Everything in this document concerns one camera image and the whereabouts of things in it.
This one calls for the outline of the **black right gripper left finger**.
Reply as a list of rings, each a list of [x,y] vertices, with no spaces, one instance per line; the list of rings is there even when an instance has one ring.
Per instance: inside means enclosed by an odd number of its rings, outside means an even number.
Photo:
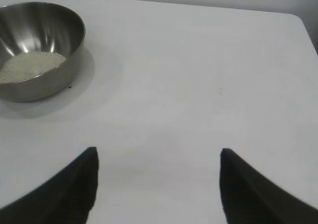
[[[87,148],[69,165],[0,210],[2,224],[84,224],[98,188],[99,158]]]

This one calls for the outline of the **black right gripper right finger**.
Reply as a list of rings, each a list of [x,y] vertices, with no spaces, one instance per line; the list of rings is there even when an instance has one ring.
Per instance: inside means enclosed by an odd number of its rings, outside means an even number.
[[[220,196],[229,224],[316,224],[316,208],[286,192],[232,149],[220,154]]]

